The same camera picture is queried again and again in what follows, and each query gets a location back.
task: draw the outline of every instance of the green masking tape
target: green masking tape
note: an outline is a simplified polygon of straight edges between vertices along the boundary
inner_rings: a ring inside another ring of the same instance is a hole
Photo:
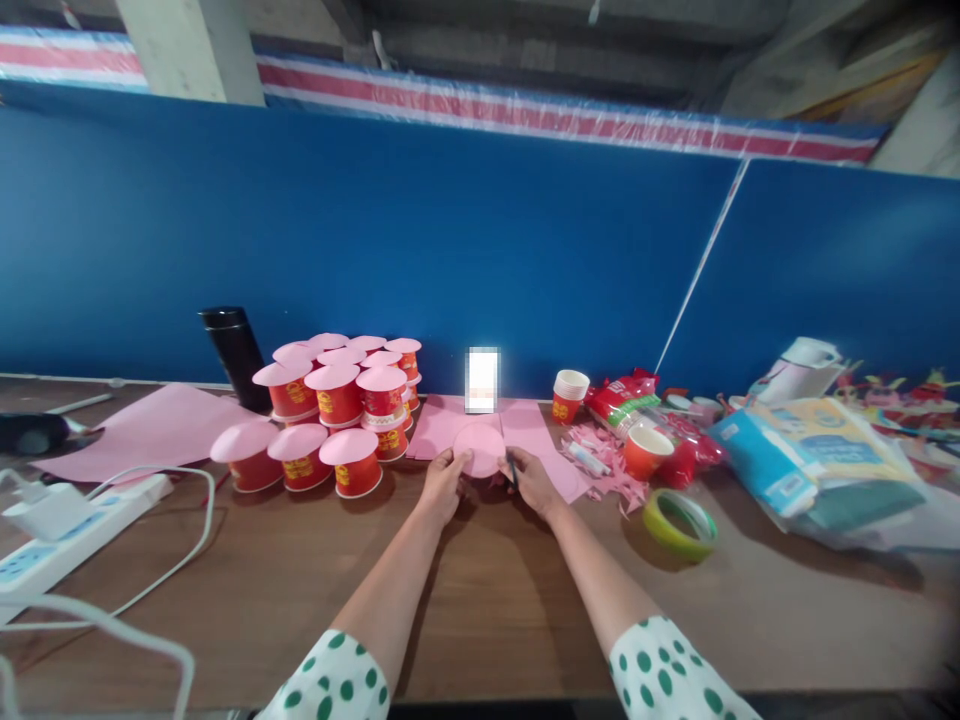
[[[664,513],[686,520],[696,538],[676,527]],[[717,544],[717,526],[706,510],[676,490],[656,490],[643,508],[643,524],[654,539],[686,560],[700,562]]]

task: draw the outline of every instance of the wooden table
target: wooden table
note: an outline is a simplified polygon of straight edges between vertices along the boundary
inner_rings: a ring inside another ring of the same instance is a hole
[[[93,424],[154,390],[127,386],[78,411]],[[0,411],[40,411],[104,392],[89,383],[0,380]],[[4,466],[22,460],[0,458]],[[212,465],[217,472],[222,467]],[[425,465],[388,466],[369,498],[326,483],[217,495],[207,550],[124,619],[187,645],[198,664],[191,707],[259,707],[296,667],[410,512]],[[947,556],[833,552],[783,535],[735,479],[694,491],[720,542],[678,564],[615,500],[575,508],[604,545],[741,692],[942,687],[955,661],[960,563]],[[196,542],[203,483],[187,480],[75,571],[56,592],[112,609]],[[3,506],[12,502],[9,491]],[[0,553],[23,542],[0,527]],[[32,611],[24,619],[50,617]],[[177,672],[98,631],[0,635],[33,711],[162,710]],[[398,696],[408,701],[610,697],[586,612],[551,534],[502,491],[477,492],[444,533]]]

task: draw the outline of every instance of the hand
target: hand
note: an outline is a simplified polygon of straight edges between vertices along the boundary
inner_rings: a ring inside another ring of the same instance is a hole
[[[508,447],[507,454],[513,458],[513,464],[517,468],[517,488],[520,490],[520,497],[533,508],[537,515],[549,523],[550,516],[566,503],[550,482],[550,476],[543,469],[540,458],[517,447]],[[510,461],[505,457],[498,458],[497,465],[512,486],[513,472],[510,469]]]
[[[466,450],[454,458],[453,448],[447,448],[427,466],[427,480],[417,507],[429,517],[438,519],[441,527],[450,522],[457,511],[464,491],[460,473],[472,457],[473,451]]]

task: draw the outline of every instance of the polka dot sleeve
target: polka dot sleeve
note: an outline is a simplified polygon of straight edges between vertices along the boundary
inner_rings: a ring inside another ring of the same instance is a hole
[[[346,633],[327,630],[258,720],[384,720],[390,691],[376,660]]]
[[[632,720],[758,717],[667,618],[653,617],[627,630],[609,664]]]

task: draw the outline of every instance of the black water bottle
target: black water bottle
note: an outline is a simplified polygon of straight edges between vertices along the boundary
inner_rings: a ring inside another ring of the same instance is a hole
[[[270,391],[253,382],[253,374],[263,367],[263,356],[247,313],[241,307],[215,307],[200,311],[207,334],[220,355],[240,404],[247,410],[263,412],[273,407]]]

